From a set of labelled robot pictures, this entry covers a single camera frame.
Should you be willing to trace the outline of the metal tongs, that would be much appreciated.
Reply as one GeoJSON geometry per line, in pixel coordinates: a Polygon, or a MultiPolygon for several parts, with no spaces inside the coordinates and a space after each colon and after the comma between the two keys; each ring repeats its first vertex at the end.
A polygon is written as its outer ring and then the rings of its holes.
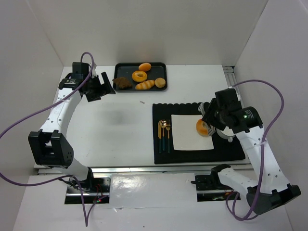
{"type": "MultiPolygon", "coordinates": [[[[208,102],[200,103],[198,111],[202,114],[202,116],[205,115],[205,110],[208,106],[208,102]]],[[[216,129],[212,125],[207,124],[202,119],[200,119],[200,122],[197,122],[196,128],[198,133],[205,137],[212,136],[216,132],[216,129]]]]}

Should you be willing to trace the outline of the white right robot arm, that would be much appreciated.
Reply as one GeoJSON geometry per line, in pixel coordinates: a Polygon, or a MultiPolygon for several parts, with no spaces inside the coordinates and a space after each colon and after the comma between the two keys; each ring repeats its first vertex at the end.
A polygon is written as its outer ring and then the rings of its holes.
{"type": "Polygon", "coordinates": [[[211,102],[201,103],[198,108],[202,120],[215,131],[229,128],[233,132],[252,164],[258,181],[236,172],[227,164],[218,165],[211,175],[219,184],[226,185],[244,196],[257,215],[280,207],[301,194],[283,174],[266,141],[263,122],[253,107],[242,108],[237,92],[228,88],[215,93],[211,102]]]}

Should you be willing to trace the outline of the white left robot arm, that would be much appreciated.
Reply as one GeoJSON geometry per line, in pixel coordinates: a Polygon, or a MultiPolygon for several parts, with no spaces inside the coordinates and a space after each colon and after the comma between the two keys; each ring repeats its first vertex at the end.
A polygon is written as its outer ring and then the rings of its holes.
{"type": "Polygon", "coordinates": [[[55,168],[75,179],[69,184],[80,182],[84,189],[94,186],[92,170],[74,158],[73,147],[66,139],[72,115],[83,96],[88,102],[100,100],[106,94],[114,94],[108,76],[102,73],[100,82],[94,69],[82,62],[72,64],[72,72],[59,83],[56,106],[50,111],[46,122],[38,131],[30,132],[29,145],[37,165],[55,168]]]}

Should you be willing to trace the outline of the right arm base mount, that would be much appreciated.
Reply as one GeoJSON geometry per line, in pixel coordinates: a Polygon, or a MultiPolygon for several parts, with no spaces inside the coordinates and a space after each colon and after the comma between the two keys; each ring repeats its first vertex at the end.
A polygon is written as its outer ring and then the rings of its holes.
{"type": "Polygon", "coordinates": [[[228,196],[233,200],[233,189],[214,180],[212,175],[195,175],[191,184],[196,187],[197,202],[225,201],[228,196]]]}

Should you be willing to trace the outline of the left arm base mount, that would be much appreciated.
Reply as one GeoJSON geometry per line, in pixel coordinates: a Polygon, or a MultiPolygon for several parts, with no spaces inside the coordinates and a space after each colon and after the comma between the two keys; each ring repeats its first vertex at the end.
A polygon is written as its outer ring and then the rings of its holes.
{"type": "MultiPolygon", "coordinates": [[[[81,193],[78,185],[71,179],[61,180],[61,181],[67,185],[64,203],[66,205],[82,204],[81,193]]],[[[82,188],[84,203],[108,204],[110,200],[110,195],[109,195],[110,186],[111,186],[110,176],[94,178],[92,181],[92,186],[90,188],[87,189],[82,188]]]]}

